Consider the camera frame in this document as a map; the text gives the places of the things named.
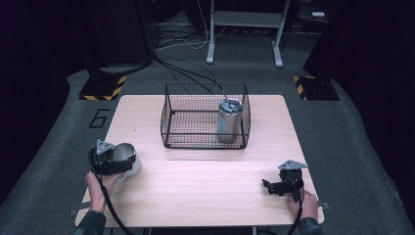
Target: gray carpet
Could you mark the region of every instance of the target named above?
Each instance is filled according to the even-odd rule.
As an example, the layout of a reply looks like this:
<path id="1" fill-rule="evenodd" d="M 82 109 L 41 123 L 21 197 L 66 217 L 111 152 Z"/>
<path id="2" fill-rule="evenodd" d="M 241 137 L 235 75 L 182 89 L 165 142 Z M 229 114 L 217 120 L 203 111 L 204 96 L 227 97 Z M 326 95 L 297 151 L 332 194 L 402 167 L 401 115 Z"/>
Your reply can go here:
<path id="1" fill-rule="evenodd" d="M 341 97 L 339 102 L 300 99 L 293 76 L 306 75 L 301 68 L 317 37 L 291 35 L 282 52 L 284 67 L 280 70 L 273 62 L 271 39 L 256 36 L 217 42 L 211 66 L 206 65 L 207 45 L 199 50 L 171 47 L 159 50 L 157 55 L 205 66 L 220 83 L 247 84 L 250 94 L 285 97 L 320 200 L 332 206 L 325 211 L 322 224 L 326 234 L 415 234 L 392 181 L 366 137 L 360 115 L 342 87 L 333 82 Z M 209 76 L 200 67 L 170 62 Z M 68 213 L 76 209 L 85 193 L 87 151 L 98 138 L 105 139 L 119 100 L 78 100 L 87 77 L 81 71 L 68 78 L 67 104 L 0 209 L 0 234 L 73 233 L 74 216 Z M 174 82 L 168 70 L 152 62 L 127 77 L 120 95 L 163 94 L 164 86 Z M 109 109 L 101 113 L 108 117 L 104 127 L 88 128 L 99 109 Z M 269 229 L 278 234 L 288 231 L 288 227 Z M 133 231 L 141 234 L 142 230 Z M 114 234 L 122 232 L 115 229 Z"/>

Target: can lid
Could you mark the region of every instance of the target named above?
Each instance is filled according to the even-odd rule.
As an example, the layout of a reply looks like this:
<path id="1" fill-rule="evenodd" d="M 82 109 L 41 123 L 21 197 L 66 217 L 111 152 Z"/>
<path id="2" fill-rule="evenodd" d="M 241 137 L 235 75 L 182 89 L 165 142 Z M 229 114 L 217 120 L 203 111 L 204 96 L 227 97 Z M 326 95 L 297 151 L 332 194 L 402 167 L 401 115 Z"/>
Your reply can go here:
<path id="1" fill-rule="evenodd" d="M 241 103 L 233 99 L 220 100 L 219 108 L 227 114 L 238 114 L 243 110 Z"/>

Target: black wire basket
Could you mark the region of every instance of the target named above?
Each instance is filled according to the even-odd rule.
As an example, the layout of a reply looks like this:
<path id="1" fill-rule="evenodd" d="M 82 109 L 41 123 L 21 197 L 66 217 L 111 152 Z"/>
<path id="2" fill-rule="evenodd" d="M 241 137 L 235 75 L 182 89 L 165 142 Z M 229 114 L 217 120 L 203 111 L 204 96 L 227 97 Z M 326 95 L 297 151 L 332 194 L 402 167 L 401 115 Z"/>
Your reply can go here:
<path id="1" fill-rule="evenodd" d="M 219 103 L 224 99 L 241 103 L 242 117 L 232 141 L 218 134 Z M 251 129 L 251 108 L 244 84 L 168 84 L 161 114 L 161 139 L 171 149 L 245 149 Z"/>

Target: metal can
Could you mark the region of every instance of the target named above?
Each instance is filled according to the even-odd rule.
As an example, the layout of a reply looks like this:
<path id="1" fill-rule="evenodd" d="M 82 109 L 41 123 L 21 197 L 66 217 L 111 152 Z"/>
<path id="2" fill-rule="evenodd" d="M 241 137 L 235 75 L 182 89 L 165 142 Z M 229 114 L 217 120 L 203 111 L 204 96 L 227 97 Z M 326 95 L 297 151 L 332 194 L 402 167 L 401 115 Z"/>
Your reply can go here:
<path id="1" fill-rule="evenodd" d="M 241 126 L 243 107 L 233 99 L 222 99 L 217 114 L 217 138 L 219 141 L 231 143 L 236 140 Z"/>

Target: table top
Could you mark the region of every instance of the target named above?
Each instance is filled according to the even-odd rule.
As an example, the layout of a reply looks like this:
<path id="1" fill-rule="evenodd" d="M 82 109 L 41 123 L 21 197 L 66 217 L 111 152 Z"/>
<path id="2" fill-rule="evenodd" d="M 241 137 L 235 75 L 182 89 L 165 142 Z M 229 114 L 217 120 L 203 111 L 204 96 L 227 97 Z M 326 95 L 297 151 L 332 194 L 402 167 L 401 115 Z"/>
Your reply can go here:
<path id="1" fill-rule="evenodd" d="M 127 227 L 266 226 L 294 222 L 288 196 L 269 195 L 262 179 L 280 182 L 278 165 L 306 164 L 287 105 L 279 95 L 250 95 L 251 133 L 243 150 L 166 149 L 163 95 L 122 96 L 106 141 L 130 143 L 142 163 L 118 182 L 111 200 Z M 304 189 L 316 193 L 308 169 Z M 82 202 L 89 201 L 86 190 Z M 78 224 L 88 209 L 80 210 Z M 324 214 L 318 210 L 321 223 Z M 107 227 L 117 227 L 108 209 Z"/>

